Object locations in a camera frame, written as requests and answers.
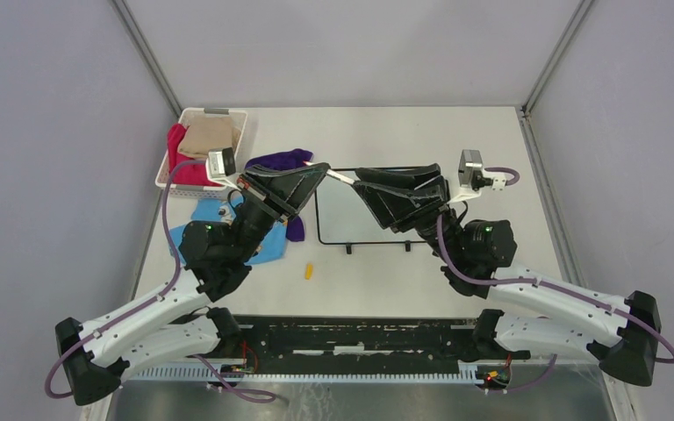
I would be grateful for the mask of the black framed whiteboard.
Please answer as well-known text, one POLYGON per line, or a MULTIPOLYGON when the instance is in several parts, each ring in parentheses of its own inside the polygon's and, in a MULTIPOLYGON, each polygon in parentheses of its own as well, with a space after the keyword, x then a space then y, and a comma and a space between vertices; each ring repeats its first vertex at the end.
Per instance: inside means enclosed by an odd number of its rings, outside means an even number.
POLYGON ((313 202, 318 240, 323 245, 344 246, 351 254, 359 245, 399 244, 411 252, 413 244, 424 243, 413 230, 394 233, 382 229, 354 190, 330 175, 317 187, 313 202))

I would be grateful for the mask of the white orange marker pen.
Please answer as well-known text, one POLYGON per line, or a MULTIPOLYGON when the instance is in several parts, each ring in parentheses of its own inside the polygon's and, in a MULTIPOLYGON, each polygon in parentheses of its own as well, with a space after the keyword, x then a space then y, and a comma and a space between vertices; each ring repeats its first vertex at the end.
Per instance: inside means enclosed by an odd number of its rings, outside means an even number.
POLYGON ((338 182, 342 182, 350 186, 352 186, 355 183, 355 179, 347 177, 346 175, 338 173, 332 169, 327 170, 326 174, 329 177, 333 178, 334 180, 337 180, 338 182))

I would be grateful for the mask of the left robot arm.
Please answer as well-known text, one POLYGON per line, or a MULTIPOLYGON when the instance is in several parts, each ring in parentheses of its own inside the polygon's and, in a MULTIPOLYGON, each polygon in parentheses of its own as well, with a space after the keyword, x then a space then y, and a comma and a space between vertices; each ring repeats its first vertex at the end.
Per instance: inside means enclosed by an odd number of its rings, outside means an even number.
POLYGON ((300 213, 330 168, 321 162, 284 171, 253 166, 240 173, 235 188, 243 201, 233 222, 189 222, 181 244, 171 247, 176 266, 169 281, 98 318, 65 318, 55 326, 59 359, 44 381, 46 394, 84 406, 118 389, 132 365, 132 346, 233 293, 273 226, 300 213))

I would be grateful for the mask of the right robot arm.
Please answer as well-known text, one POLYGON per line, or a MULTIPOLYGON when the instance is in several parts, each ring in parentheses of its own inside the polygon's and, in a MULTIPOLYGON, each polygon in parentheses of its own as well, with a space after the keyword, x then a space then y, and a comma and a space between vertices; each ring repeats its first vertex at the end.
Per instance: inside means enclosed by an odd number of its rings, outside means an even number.
POLYGON ((441 272, 463 296, 499 300, 535 311, 519 321, 485 310, 472 333, 474 351, 493 358, 541 351, 594 360, 606 374, 648 387, 662 341, 656 299, 636 291, 615 296, 535 275, 514 262, 517 245, 509 221, 464 221, 453 203, 467 203, 485 188, 517 183, 512 168, 465 168, 452 189, 438 165, 405 170, 358 168, 352 184, 380 227, 416 232, 441 259, 441 272))

